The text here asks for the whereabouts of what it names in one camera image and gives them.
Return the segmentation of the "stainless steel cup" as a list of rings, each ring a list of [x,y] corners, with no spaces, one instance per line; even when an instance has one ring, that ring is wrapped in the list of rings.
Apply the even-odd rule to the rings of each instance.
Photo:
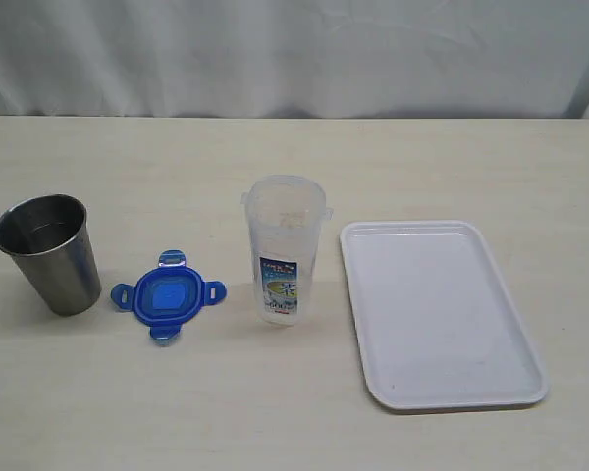
[[[31,198],[5,211],[0,216],[0,251],[57,315],[80,314],[100,296],[87,211],[70,195]]]

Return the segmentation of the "blue plastic lid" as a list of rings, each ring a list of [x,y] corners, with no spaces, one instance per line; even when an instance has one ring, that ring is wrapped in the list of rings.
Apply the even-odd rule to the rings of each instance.
[[[180,250],[166,250],[158,267],[144,274],[132,285],[117,284],[110,293],[119,310],[132,312],[149,328],[149,335],[159,346],[173,343],[183,324],[199,311],[222,302],[227,288],[220,281],[205,281],[187,265]]]

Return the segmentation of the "white plastic tray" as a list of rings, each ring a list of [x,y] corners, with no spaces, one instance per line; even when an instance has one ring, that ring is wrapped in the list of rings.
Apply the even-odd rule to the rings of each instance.
[[[340,244],[363,377],[380,405],[483,410],[546,398],[545,369],[475,227],[355,222]]]

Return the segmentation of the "white backdrop curtain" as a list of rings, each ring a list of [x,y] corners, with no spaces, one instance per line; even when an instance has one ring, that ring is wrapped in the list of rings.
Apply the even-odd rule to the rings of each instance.
[[[0,1],[0,115],[589,118],[589,1]]]

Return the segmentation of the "clear plastic tall container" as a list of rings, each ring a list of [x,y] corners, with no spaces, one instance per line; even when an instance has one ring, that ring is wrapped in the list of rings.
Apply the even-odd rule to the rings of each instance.
[[[256,181],[241,205],[259,316],[292,326],[309,310],[321,230],[333,214],[326,193],[307,178],[272,175]]]

